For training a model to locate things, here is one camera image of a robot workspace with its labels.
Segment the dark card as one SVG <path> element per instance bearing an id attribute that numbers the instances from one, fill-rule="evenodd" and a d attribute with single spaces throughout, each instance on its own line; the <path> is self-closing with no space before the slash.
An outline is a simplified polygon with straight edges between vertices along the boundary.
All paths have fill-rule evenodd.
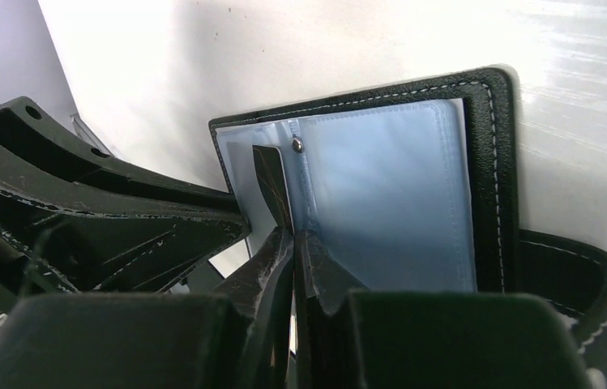
<path id="1" fill-rule="evenodd" d="M 254 169 L 259 189 L 276 225 L 293 234 L 289 193 L 280 149 L 253 145 Z"/>

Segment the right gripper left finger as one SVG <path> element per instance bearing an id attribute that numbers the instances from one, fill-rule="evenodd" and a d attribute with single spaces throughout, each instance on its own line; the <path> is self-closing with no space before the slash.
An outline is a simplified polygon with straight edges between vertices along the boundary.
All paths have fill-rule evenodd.
<path id="1" fill-rule="evenodd" d="M 0 388 L 284 388 L 293 237 L 208 293 L 44 294 L 0 332 Z"/>

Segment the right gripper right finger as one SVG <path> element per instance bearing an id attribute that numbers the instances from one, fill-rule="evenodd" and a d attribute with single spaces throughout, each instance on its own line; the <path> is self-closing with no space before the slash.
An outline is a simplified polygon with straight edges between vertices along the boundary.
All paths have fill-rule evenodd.
<path id="1" fill-rule="evenodd" d="M 300 388 L 594 388 L 549 302 L 522 293 L 371 291 L 317 235 L 295 239 Z"/>

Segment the black leather card holder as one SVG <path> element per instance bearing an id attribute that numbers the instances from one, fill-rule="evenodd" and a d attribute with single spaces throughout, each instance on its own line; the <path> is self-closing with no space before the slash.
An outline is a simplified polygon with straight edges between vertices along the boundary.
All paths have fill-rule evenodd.
<path id="1" fill-rule="evenodd" d="M 371 291 L 541 296 L 595 371 L 594 388 L 607 388 L 607 252 L 520 228 L 505 71 L 486 67 L 217 118 L 209 128 L 250 223 L 253 256 L 279 226 L 259 189 L 252 146 L 280 149 L 297 319 L 294 243 L 311 231 Z"/>

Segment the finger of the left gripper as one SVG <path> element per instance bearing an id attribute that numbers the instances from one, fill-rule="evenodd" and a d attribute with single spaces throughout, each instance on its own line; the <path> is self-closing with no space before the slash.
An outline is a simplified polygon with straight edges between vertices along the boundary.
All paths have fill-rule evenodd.
<path id="1" fill-rule="evenodd" d="M 61 292 L 164 292 L 248 234 L 233 195 L 140 168 L 33 100 L 0 104 L 0 276 Z"/>

